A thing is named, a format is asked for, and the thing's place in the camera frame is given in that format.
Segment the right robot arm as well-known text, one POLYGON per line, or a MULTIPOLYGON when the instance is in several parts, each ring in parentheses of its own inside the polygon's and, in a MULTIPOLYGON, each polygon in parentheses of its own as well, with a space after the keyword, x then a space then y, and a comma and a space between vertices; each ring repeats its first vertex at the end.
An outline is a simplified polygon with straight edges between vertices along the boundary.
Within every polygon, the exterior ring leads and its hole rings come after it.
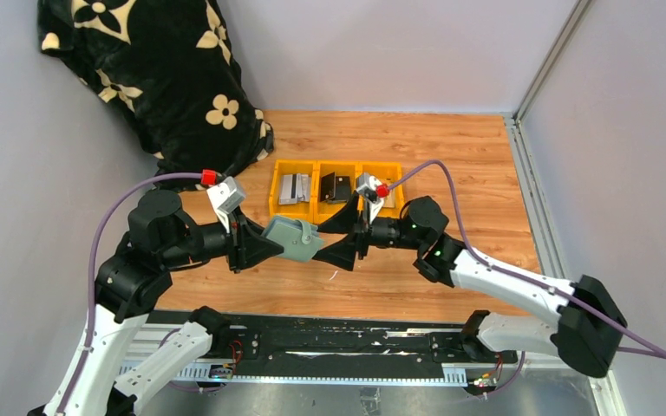
POLYGON ((415 250, 413 265, 431 283, 480 292, 526 312, 473 312, 460 333, 473 358, 519 350, 558 357, 593 378, 608 373, 627 321, 597 278, 583 275, 572 282, 488 260, 447 234, 449 220, 430 197, 407 202, 398 218, 375 218, 357 205, 358 198, 351 197, 320 224, 321 232, 343 239, 320 250, 316 260, 353 270, 371 246, 415 250))

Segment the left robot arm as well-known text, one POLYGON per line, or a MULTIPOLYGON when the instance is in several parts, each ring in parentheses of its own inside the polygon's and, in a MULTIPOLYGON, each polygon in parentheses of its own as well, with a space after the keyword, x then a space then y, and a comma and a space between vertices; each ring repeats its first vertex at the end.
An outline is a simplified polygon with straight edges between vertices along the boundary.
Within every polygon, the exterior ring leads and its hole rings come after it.
POLYGON ((144 195, 127 221, 115 254, 90 271, 92 309, 69 370, 52 399, 32 415, 138 415, 199 357, 241 354, 227 318, 204 306, 137 367, 119 373, 135 336, 171 287, 173 270, 226 257, 230 270, 240 272, 284 251, 240 209, 221 222, 199 225, 170 191, 144 195))

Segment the green card holder wallet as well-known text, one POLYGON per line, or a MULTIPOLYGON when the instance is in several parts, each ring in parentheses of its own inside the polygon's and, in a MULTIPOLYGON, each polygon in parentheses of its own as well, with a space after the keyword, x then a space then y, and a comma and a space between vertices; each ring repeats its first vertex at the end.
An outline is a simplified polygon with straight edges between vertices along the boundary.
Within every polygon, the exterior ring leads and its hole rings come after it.
POLYGON ((309 262, 324 245, 316 225, 281 215, 271 219, 262 236, 284 248, 278 257, 298 263, 309 262))

